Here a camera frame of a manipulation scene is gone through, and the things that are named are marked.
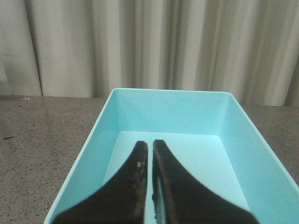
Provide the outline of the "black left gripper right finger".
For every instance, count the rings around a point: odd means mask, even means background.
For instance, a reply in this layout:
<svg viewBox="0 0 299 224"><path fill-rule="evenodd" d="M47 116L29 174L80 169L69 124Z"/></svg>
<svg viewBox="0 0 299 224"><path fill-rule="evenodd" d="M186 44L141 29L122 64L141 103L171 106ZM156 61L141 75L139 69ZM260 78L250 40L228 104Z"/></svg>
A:
<svg viewBox="0 0 299 224"><path fill-rule="evenodd" d="M152 183L159 224L256 224L247 210L195 179L163 140L153 143Z"/></svg>

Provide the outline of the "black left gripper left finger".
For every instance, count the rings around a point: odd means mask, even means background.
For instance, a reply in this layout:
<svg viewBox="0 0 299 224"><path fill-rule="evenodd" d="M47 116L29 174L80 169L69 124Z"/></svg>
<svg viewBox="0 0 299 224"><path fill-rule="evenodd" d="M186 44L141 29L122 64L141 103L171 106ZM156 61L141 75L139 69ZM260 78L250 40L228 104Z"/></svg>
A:
<svg viewBox="0 0 299 224"><path fill-rule="evenodd" d="M55 224L142 224L148 182L148 145L136 142L115 175L91 196L56 216Z"/></svg>

